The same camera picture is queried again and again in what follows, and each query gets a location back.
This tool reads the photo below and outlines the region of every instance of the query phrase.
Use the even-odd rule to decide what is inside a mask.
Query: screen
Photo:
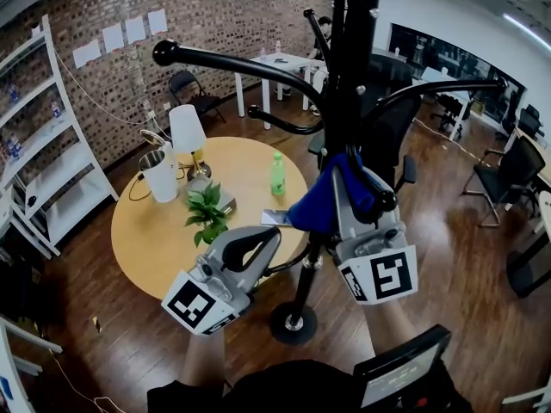
[[[371,379],[363,394],[362,408],[393,395],[425,376],[435,360],[439,347],[437,344],[391,372]]]
[[[287,210],[264,210],[260,223],[272,226],[293,226],[287,213]]]

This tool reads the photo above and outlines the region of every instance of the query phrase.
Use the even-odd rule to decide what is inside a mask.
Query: black shirt
[[[400,396],[404,406],[419,405],[414,409],[416,413],[472,411],[470,404],[455,391],[442,362],[435,364],[410,387],[411,393],[402,395],[401,392]],[[147,405],[149,413],[349,412],[360,410],[364,388],[365,383],[361,380],[321,362],[290,361],[243,377],[223,398],[208,389],[174,381],[147,392]],[[398,413],[406,410],[378,403],[362,411]]]
[[[331,40],[331,36],[329,35],[329,37],[325,37],[325,39],[329,43],[329,41]],[[318,43],[317,40],[314,42],[313,48],[318,51],[318,53],[316,54],[316,56],[313,59],[319,59],[319,60],[323,61],[324,60],[324,54],[321,53],[321,47],[319,47],[319,43]]]

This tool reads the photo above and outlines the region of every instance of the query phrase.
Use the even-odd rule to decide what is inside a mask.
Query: potted plant
[[[220,184],[213,187],[211,182],[201,192],[188,192],[187,205],[193,215],[186,221],[186,226],[202,226],[193,237],[195,246],[199,246],[201,240],[211,244],[221,232],[227,231],[226,215],[216,207],[219,201]]]

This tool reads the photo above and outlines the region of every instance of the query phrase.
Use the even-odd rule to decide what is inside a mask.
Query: black chair
[[[511,93],[511,99],[509,100],[509,108],[507,114],[501,120],[501,126],[506,131],[506,135],[500,132],[496,132],[496,139],[508,139],[509,135],[515,130],[517,125],[517,107],[519,96],[517,92]]]
[[[484,159],[489,154],[501,156],[498,168],[488,167]],[[506,153],[496,150],[486,150],[484,157],[474,166],[473,174],[468,178],[462,194],[483,196],[490,205],[490,211],[479,222],[479,226],[498,227],[501,223],[497,211],[499,204],[515,204],[522,195],[531,194],[529,183],[545,167],[540,152],[524,136],[515,139],[512,147]],[[467,190],[468,184],[477,175],[485,191]],[[495,224],[484,224],[486,218],[493,214]]]
[[[537,133],[543,136],[543,133],[540,133],[540,129],[542,128],[540,112],[531,105],[520,111],[520,119],[518,120],[517,126],[532,139],[536,138]]]
[[[226,122],[226,119],[224,118],[224,116],[222,116],[220,111],[216,108],[216,106],[220,104],[220,97],[208,95],[207,92],[205,92],[205,90],[202,88],[199,81],[197,81],[197,78],[195,78],[195,75],[190,71],[179,71],[176,75],[174,75],[169,80],[169,90],[171,94],[174,96],[174,98],[176,99],[176,102],[178,103],[178,105],[181,106],[183,103],[182,101],[180,101],[180,98],[178,98],[177,93],[180,90],[188,87],[192,83],[196,83],[197,86],[199,87],[199,94],[196,96],[193,96],[187,102],[187,104],[191,104],[192,106],[194,106],[195,110],[197,111],[197,115],[200,117],[204,115],[206,112],[208,112],[209,110],[214,109],[216,110],[216,113],[218,114],[218,116],[224,122]]]
[[[441,104],[444,107],[444,113],[432,114],[430,117],[441,118],[440,126],[438,127],[438,130],[440,132],[445,132],[446,128],[449,125],[451,126],[455,125],[455,122],[457,121],[457,117],[461,114],[461,110],[463,109],[463,104],[457,101],[453,96],[449,96],[449,95],[439,96],[436,102],[438,102],[438,104]],[[473,106],[473,103],[474,103],[474,99],[471,99],[460,121],[468,120],[469,116],[471,115],[471,107]],[[457,127],[457,141],[459,141],[462,136],[463,136],[463,125],[460,124],[459,127]]]
[[[379,55],[373,55],[372,59],[365,83],[366,91],[362,96],[363,115],[373,108],[381,97],[412,85],[412,73],[405,63]],[[363,165],[373,170],[395,192],[398,192],[404,183],[415,183],[417,180],[415,161],[409,155],[404,155],[403,171],[397,182],[395,171],[399,165],[402,141],[420,107],[420,96],[405,98],[366,128],[362,134]],[[308,146],[308,151],[317,155],[319,161],[324,142],[325,135],[322,131],[312,138]]]

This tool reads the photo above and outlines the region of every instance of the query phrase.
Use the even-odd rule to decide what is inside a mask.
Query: white shelf
[[[57,244],[86,214],[110,195],[102,171],[94,169],[46,211],[51,244]]]
[[[63,152],[27,185],[25,216],[30,219],[48,199],[91,162],[90,153],[82,142],[77,142]],[[33,196],[36,202],[29,206],[28,200]]]
[[[71,115],[65,111],[61,116],[49,120],[44,126],[33,133],[22,144],[21,155],[17,159],[12,157],[8,159],[2,174],[2,186],[5,187],[17,172],[36,155],[36,153],[57,138],[64,130],[69,128],[71,123]]]
[[[6,189],[6,194],[0,198],[0,237],[3,237],[4,233],[9,228],[9,221],[11,218],[11,206],[9,205],[9,199],[13,195],[13,187],[10,185]]]
[[[46,44],[46,39],[44,38],[44,31],[41,31],[39,34],[31,37],[25,41],[22,45],[17,47],[10,55],[0,62],[0,76],[3,76],[9,69],[14,65],[19,63],[22,59],[27,57],[30,53],[34,52],[40,46]]]
[[[0,119],[0,127],[4,126],[11,118],[14,117],[17,112],[29,104],[36,96],[40,95],[44,90],[50,87],[52,84],[55,84],[55,77],[51,76],[46,81],[43,81],[29,93],[27,93],[22,99],[20,99],[15,106],[8,110]]]

